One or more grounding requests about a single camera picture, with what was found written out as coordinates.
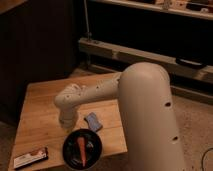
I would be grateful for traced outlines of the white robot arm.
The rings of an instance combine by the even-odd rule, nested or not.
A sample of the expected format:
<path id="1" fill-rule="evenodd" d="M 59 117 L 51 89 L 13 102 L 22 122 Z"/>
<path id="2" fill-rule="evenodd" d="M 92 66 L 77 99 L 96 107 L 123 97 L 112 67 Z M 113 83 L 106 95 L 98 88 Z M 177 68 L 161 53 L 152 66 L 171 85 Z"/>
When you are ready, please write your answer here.
<path id="1" fill-rule="evenodd" d="M 54 100 L 59 123 L 72 129 L 76 108 L 117 99 L 132 171 L 186 171 L 168 72 L 141 62 L 96 85 L 70 84 Z"/>

